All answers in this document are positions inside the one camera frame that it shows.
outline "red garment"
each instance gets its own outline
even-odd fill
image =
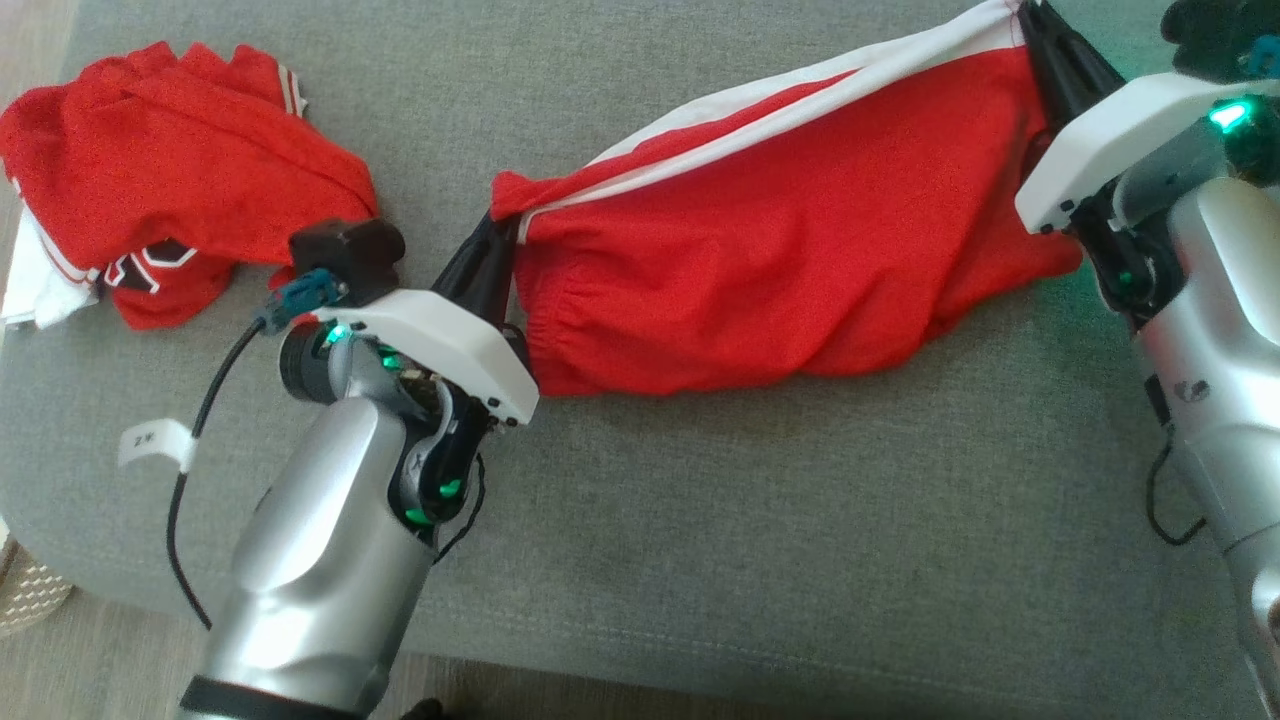
[[[543,393],[881,370],[1075,269],[1014,209],[1044,119],[1012,10],[696,100],[564,178],[500,174]]]
[[[99,273],[134,329],[184,323],[237,263],[288,264],[288,238],[378,214],[365,163],[306,120],[297,78],[242,45],[166,44],[86,68],[0,115],[0,158],[73,282]]]

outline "couch cushion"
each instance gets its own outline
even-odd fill
[[[968,4],[84,0],[64,76],[155,40],[276,55],[310,119],[369,161],[425,286],[498,170],[570,172],[692,97]],[[1164,4],[1062,3],[1128,73],[1165,65]],[[8,333],[0,507],[46,562],[186,612],[164,555],[173,465],[113,454],[137,421],[189,421],[266,274],[172,332],[99,306]],[[316,413],[279,387],[275,351],[233,372],[183,509],[215,618],[239,528]],[[1208,538],[1169,551],[1143,521],[1160,439],[1085,273],[991,302],[892,373],[547,401],[488,443],[485,511],[406,647],[860,716],[1254,716]]]

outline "blue connector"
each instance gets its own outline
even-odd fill
[[[317,268],[271,293],[257,309],[255,318],[262,320],[262,334],[276,334],[294,319],[333,305],[347,295],[347,286],[333,273]]]

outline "white label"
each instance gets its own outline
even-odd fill
[[[120,436],[120,452],[116,465],[123,468],[138,457],[164,455],[178,461],[178,470],[191,469],[191,459],[196,455],[196,438],[191,430],[173,418],[151,420],[133,425]]]

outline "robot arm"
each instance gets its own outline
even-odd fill
[[[1190,12],[1179,3],[1170,14]],[[1062,47],[1046,36],[1070,28],[1047,4],[1028,3],[1021,15],[1046,105],[1062,105],[1053,100],[1061,87],[1078,97],[1087,85],[1070,77],[1079,63],[1044,61]],[[1280,32],[1280,23],[1261,29],[1254,36]],[[1212,54],[1179,56],[1202,58],[1219,73],[1228,67]],[[1066,79],[1056,79],[1061,73]],[[1266,188],[1280,179],[1277,97],[1275,79],[1221,74],[1166,73],[1105,88],[1092,106],[1075,102],[1079,115],[1065,118],[1016,199],[1029,231],[1079,238],[1107,304],[1130,322],[1175,464],[1230,568],[1240,642],[1272,717],[1280,717],[1280,205]]]
[[[506,327],[513,234],[485,219],[431,291],[397,290],[381,220],[308,228],[316,283],[264,313],[285,388],[328,405],[241,536],[186,720],[358,720],[387,689],[440,527],[484,498],[477,448],[530,421],[538,386]],[[477,483],[471,466],[479,468]]]

